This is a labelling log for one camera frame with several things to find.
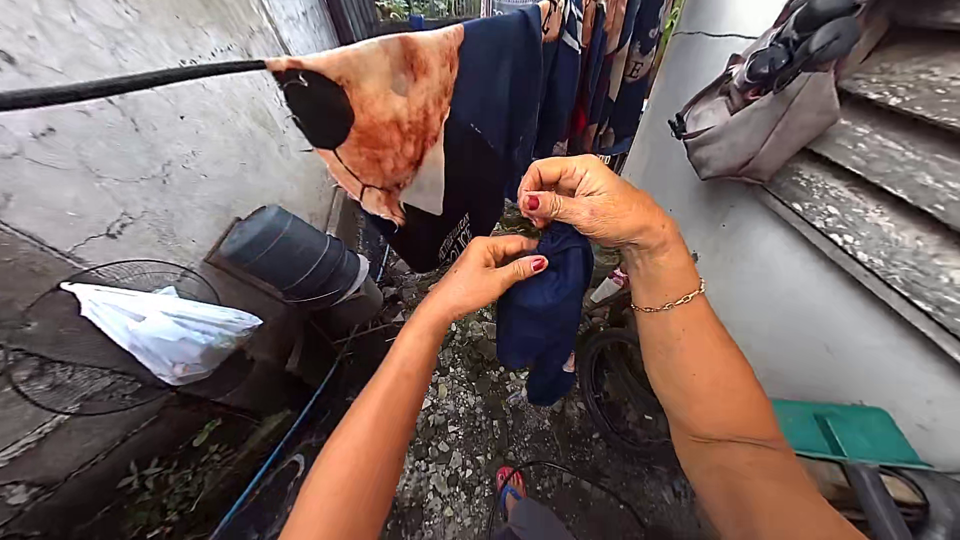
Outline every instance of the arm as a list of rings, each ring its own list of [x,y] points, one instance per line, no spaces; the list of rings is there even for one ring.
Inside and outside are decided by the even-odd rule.
[[[538,226],[559,219],[620,247],[639,307],[662,306],[699,286],[673,220],[596,158],[537,161],[518,196]],[[863,538],[806,477],[750,364],[704,295],[638,312],[636,322],[677,457],[722,537]]]
[[[476,238],[417,307],[390,352],[324,444],[281,540],[376,538],[450,323],[546,268],[522,236]]]

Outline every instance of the plastic bag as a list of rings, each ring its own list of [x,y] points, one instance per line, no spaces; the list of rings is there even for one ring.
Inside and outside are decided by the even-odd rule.
[[[263,324],[232,307],[157,292],[60,284],[80,301],[80,314],[161,380],[181,385],[206,378]]]

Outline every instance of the chain bracelet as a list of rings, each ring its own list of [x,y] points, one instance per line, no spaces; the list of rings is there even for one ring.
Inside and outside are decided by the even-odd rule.
[[[667,311],[668,309],[673,309],[674,307],[677,307],[681,304],[686,304],[687,302],[693,300],[694,297],[696,297],[698,294],[704,294],[704,291],[706,290],[707,290],[707,282],[704,281],[703,278],[700,278],[700,288],[698,288],[697,290],[689,294],[684,294],[680,298],[680,300],[676,302],[667,302],[666,304],[660,307],[637,307],[634,305],[633,302],[630,302],[630,307],[632,307],[634,311],[643,311],[644,313],[656,313],[658,311]]]

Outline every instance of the green plastic object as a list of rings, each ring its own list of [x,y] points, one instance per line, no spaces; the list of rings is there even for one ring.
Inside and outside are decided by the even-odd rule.
[[[887,411],[875,406],[773,400],[780,429],[807,457],[930,469]]]

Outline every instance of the red flip-flop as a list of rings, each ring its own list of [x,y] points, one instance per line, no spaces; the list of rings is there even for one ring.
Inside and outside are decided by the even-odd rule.
[[[507,477],[509,477],[513,471],[514,471],[514,468],[508,465],[504,465],[503,467],[500,467],[496,471],[496,491],[499,494],[500,509],[503,510],[504,512],[507,511],[507,494],[508,493],[518,501],[527,496],[526,495],[527,484],[526,482],[523,481],[523,475],[521,473],[516,473],[514,475],[514,478],[518,479],[518,482],[520,484],[520,490],[523,491],[522,494],[516,491],[516,489],[514,489],[512,485],[507,485]]]

